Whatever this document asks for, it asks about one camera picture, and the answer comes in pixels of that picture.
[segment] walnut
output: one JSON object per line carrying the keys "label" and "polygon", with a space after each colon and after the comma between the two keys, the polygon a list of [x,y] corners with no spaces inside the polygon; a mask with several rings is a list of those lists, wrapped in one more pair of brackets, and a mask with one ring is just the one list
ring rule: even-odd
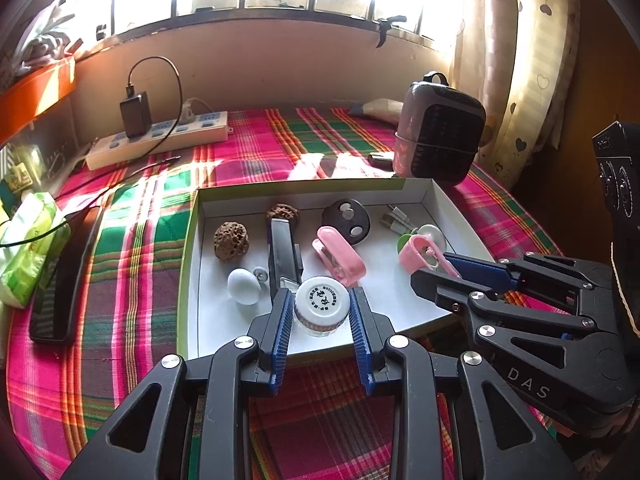
{"label": "walnut", "polygon": [[223,262],[240,259],[249,250],[246,227],[238,222],[225,222],[213,235],[213,249]]}
{"label": "walnut", "polygon": [[289,220],[291,229],[295,229],[300,222],[300,213],[298,210],[287,204],[272,205],[265,213],[267,225],[270,224],[272,218],[283,218]]}

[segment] power strip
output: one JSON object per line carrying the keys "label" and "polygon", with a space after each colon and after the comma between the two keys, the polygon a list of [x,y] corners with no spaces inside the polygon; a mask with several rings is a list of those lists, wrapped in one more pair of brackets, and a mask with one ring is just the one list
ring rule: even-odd
{"label": "power strip", "polygon": [[[98,140],[86,156],[87,167],[90,170],[99,170],[105,166],[143,155],[166,135],[174,123],[175,121],[156,123],[145,135],[133,139],[129,139],[122,132]],[[158,149],[151,153],[169,152],[212,142],[224,142],[230,131],[232,130],[228,127],[226,112],[197,115],[193,123],[178,126]]]}

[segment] green round object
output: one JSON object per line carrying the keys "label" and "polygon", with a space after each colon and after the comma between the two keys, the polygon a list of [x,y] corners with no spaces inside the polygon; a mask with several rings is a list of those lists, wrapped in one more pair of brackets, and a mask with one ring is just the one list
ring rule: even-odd
{"label": "green round object", "polygon": [[400,237],[400,239],[398,240],[398,254],[400,254],[400,251],[402,251],[402,248],[409,241],[409,238],[411,238],[411,236],[412,235],[402,235]]}

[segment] beige curtain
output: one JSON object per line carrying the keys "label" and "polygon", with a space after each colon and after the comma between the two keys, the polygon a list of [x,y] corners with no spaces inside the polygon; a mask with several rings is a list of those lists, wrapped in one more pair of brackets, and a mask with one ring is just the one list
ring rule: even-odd
{"label": "beige curtain", "polygon": [[508,189],[559,143],[577,52],[579,0],[464,0],[452,86],[487,113],[478,163]]}

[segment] pink plastic clip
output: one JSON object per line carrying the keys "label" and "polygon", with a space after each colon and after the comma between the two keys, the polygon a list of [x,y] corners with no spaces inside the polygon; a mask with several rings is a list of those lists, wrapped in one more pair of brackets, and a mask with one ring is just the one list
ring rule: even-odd
{"label": "pink plastic clip", "polygon": [[[427,248],[427,257],[433,256],[436,259],[438,262],[436,266],[430,265],[427,260],[425,260],[424,256],[422,256],[421,251],[424,248]],[[400,260],[400,264],[404,267],[404,270],[409,274],[413,274],[416,270],[423,269],[424,267],[435,270],[438,266],[442,266],[449,276],[453,276],[455,278],[460,277],[460,273],[453,265],[451,265],[450,261],[444,257],[444,254],[442,254],[442,251],[434,241],[426,236],[413,235],[409,238],[409,241],[404,245],[400,254],[398,254],[398,259]]]}
{"label": "pink plastic clip", "polygon": [[334,228],[322,226],[311,244],[331,275],[344,286],[351,286],[367,273],[362,258]]}

